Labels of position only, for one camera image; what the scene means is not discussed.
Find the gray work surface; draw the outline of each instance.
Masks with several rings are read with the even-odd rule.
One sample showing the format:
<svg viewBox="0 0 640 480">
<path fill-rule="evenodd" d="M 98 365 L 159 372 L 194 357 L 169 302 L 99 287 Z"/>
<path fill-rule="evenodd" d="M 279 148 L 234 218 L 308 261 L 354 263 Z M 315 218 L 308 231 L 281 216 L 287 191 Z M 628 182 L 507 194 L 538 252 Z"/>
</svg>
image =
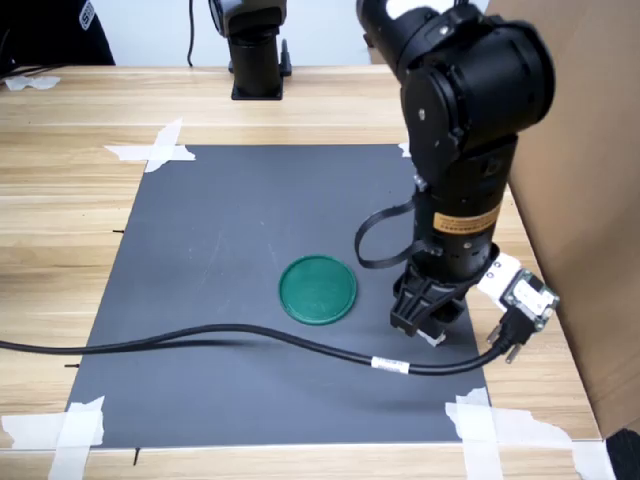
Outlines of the gray work surface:
<svg viewBox="0 0 640 480">
<path fill-rule="evenodd" d="M 413 167 L 396 145 L 188 149 L 196 161 L 144 174 L 88 345 L 235 322 L 416 363 L 478 354 L 467 315 L 435 349 L 392 329 L 403 267 L 357 263 L 358 226 L 413 192 Z M 400 251 L 412 221 L 374 228 L 363 254 Z M 283 270 L 314 253 L 342 260 L 358 280 L 352 311 L 324 327 L 297 323 L 278 298 Z M 481 370 L 417 377 L 266 338 L 201 338 L 230 342 L 84 356 L 69 401 L 105 396 L 102 447 L 455 441 L 445 402 L 485 386 Z"/>
</svg>

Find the cardboard box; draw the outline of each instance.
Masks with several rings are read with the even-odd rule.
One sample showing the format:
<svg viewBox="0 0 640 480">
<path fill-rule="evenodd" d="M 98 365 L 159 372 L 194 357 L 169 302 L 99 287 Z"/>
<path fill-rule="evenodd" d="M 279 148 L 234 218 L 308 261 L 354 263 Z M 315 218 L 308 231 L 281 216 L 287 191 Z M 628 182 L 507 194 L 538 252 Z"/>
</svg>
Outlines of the cardboard box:
<svg viewBox="0 0 640 480">
<path fill-rule="evenodd" d="M 640 429 L 640 2 L 492 0 L 533 23 L 556 66 L 511 175 L 600 430 Z"/>
</svg>

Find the white wall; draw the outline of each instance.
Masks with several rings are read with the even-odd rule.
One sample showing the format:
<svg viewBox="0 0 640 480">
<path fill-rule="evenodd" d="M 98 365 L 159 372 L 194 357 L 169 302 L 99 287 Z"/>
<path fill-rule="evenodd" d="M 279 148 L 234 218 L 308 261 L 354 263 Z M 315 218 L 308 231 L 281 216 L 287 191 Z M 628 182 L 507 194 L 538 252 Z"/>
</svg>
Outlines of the white wall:
<svg viewBox="0 0 640 480">
<path fill-rule="evenodd" d="M 116 64 L 186 66 L 189 48 L 187 0 L 91 0 Z M 453 0 L 427 0 L 441 7 Z M 489 0 L 476 0 L 486 8 Z M 356 0 L 289 0 L 280 38 L 286 38 L 294 65 L 362 65 L 369 54 L 355 12 Z M 208 0 L 194 0 L 196 66 L 229 63 Z"/>
</svg>

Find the circular lid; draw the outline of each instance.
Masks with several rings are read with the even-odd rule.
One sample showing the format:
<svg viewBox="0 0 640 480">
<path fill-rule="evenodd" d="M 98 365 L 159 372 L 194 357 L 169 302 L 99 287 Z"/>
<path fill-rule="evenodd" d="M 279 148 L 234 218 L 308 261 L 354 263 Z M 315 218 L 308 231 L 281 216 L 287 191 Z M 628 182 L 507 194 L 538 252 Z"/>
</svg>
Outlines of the circular lid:
<svg viewBox="0 0 640 480">
<path fill-rule="evenodd" d="M 357 290 L 351 269 L 326 255 L 301 257 L 280 277 L 282 307 L 306 325 L 340 320 L 351 310 Z"/>
</svg>

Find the orange label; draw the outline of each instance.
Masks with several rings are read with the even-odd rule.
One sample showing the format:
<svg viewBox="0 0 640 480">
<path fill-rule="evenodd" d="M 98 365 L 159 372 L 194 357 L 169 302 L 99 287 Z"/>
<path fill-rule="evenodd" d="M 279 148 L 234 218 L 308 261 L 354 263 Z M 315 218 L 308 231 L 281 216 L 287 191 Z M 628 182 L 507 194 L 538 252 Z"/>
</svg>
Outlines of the orange label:
<svg viewBox="0 0 640 480">
<path fill-rule="evenodd" d="M 500 214 L 500 207 L 501 205 L 498 205 L 487 213 L 476 217 L 450 217 L 442 213 L 436 213 L 433 216 L 433 228 L 440 232 L 451 233 L 453 235 L 467 235 L 482 232 L 496 223 L 498 215 Z"/>
</svg>

